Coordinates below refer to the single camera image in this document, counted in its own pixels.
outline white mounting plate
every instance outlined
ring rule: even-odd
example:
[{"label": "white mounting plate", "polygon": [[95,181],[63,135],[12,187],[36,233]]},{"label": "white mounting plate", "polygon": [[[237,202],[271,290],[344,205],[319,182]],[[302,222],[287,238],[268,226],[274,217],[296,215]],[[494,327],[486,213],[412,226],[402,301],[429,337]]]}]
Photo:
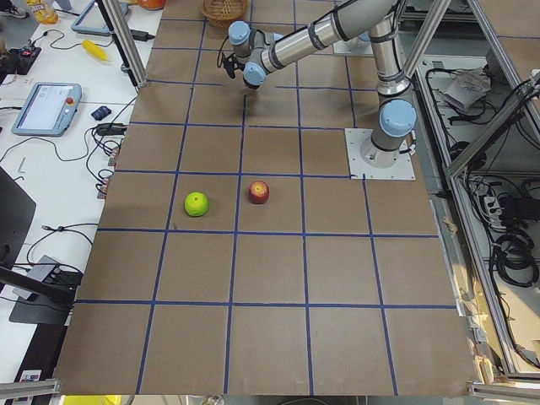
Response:
[{"label": "white mounting plate", "polygon": [[340,57],[372,57],[373,49],[371,49],[371,44],[365,45],[363,42],[358,41],[357,39],[348,40],[339,40],[334,42],[334,55]]},{"label": "white mounting plate", "polygon": [[[345,128],[351,179],[362,180],[365,176],[366,179],[374,180],[416,180],[409,154],[399,154],[396,163],[387,169],[373,167],[360,156],[360,146],[366,138],[371,136],[372,132],[372,129],[366,128]],[[408,149],[405,141],[400,149]]]}]

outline blue joint cap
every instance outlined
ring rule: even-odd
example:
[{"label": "blue joint cap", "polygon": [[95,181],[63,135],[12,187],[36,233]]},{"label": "blue joint cap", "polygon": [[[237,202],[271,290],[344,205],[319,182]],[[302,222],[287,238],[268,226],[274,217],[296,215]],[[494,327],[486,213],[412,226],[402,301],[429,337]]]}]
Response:
[{"label": "blue joint cap", "polygon": [[362,34],[358,35],[358,39],[363,42],[371,42],[370,34],[368,33],[368,31],[365,31]]},{"label": "blue joint cap", "polygon": [[386,134],[401,138],[413,130],[416,118],[416,110],[411,103],[393,100],[382,106],[379,123]]},{"label": "blue joint cap", "polygon": [[267,79],[267,73],[256,63],[248,62],[244,67],[244,79],[249,84],[260,86]]},{"label": "blue joint cap", "polygon": [[241,45],[250,37],[251,29],[244,21],[235,21],[229,27],[229,41],[232,45]]}]

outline person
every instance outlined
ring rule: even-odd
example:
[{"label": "person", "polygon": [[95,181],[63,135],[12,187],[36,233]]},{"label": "person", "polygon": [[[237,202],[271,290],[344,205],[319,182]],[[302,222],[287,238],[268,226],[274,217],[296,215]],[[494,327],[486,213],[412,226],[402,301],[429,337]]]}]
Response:
[{"label": "person", "polygon": [[11,0],[0,0],[0,15],[15,17],[16,19],[25,19],[29,16],[24,9],[11,3]]}]

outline black stand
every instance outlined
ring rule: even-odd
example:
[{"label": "black stand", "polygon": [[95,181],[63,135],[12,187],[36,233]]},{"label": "black stand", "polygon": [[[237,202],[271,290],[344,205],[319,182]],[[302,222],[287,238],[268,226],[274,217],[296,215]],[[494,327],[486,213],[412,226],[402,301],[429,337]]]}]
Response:
[{"label": "black stand", "polygon": [[[80,285],[82,277],[81,273],[62,271],[55,279],[46,278],[45,283],[55,283],[53,284],[55,287],[69,291],[70,288],[74,289],[77,285]],[[37,295],[35,300],[32,301],[19,297],[9,316],[9,320],[15,323],[63,325],[66,323],[72,304],[71,302],[57,303],[44,295]]]}]

